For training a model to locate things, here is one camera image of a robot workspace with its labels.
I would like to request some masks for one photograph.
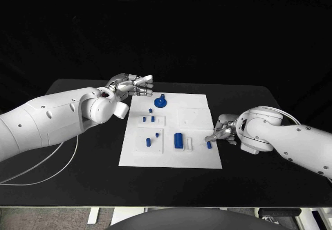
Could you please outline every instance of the floor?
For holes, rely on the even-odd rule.
[[[21,207],[1,208],[0,230],[102,230],[109,226],[114,208],[101,208],[96,224],[86,224],[89,208]],[[228,211],[254,216],[252,208],[228,208]],[[297,230],[288,217],[275,218],[290,230]]]

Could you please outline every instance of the black curtain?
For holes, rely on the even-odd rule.
[[[0,22],[2,112],[56,79],[125,72],[158,82],[262,85],[301,123],[332,132],[329,1],[118,0],[5,12],[13,7]]]

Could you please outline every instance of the white cable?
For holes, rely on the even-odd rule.
[[[72,158],[73,158],[73,156],[75,156],[76,149],[78,149],[78,137],[76,137],[76,147],[75,147],[75,151],[73,151],[70,160],[69,160],[69,162],[66,163],[66,165],[63,166],[62,170],[60,170],[53,176],[50,176],[47,179],[44,179],[44,180],[41,180],[41,181],[39,181],[39,182],[36,182],[36,183],[31,183],[31,184],[4,184],[4,182],[13,180],[14,178],[17,178],[17,177],[21,176],[23,174],[26,174],[33,168],[36,168],[36,167],[46,161],[46,159],[56,153],[59,147],[56,148],[56,150],[53,151],[53,153],[52,153],[52,154],[50,154],[50,155],[49,155],[49,156],[47,156],[47,157],[46,157],[46,158],[44,158],[30,169],[28,169],[28,170],[26,170],[26,171],[21,172],[18,175],[15,175],[15,176],[13,176],[11,178],[8,178],[7,180],[1,181],[1,182],[0,182],[0,185],[11,185],[11,186],[33,185],[33,184],[39,184],[39,183],[44,182],[44,181],[49,180],[52,177],[54,177],[54,176],[62,172],[62,170],[66,168],[66,166],[69,165],[70,160],[72,160]]]
[[[268,106],[258,106],[258,108],[271,109],[271,110],[277,111],[278,113],[281,113],[285,117],[288,117],[294,121],[296,125],[300,125],[298,120],[287,112],[284,112],[283,110],[275,109],[275,108],[268,107]]]

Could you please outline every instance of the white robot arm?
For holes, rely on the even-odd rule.
[[[151,75],[121,73],[105,87],[82,88],[27,101],[0,115],[0,161],[15,154],[62,143],[88,128],[106,122],[114,114],[124,118],[128,95],[151,96]]]
[[[294,120],[296,125],[281,126],[281,114]],[[281,110],[261,106],[239,116],[222,114],[215,132],[205,141],[225,139],[235,144],[235,134],[241,140],[241,150],[258,154],[275,148],[284,159],[332,178],[332,134],[301,125]]]

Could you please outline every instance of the table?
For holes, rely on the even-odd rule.
[[[101,87],[101,80],[57,80],[47,94]],[[213,119],[255,106],[278,107],[261,86],[154,83],[155,92],[205,94]],[[66,169],[31,186],[0,186],[0,206],[80,207],[330,207],[327,179],[272,152],[251,155],[218,141],[222,169],[118,167],[127,117],[111,117],[79,135],[78,152]],[[56,146],[30,150],[0,163],[0,180],[30,168]],[[75,138],[52,158],[11,183],[33,183],[65,166]]]

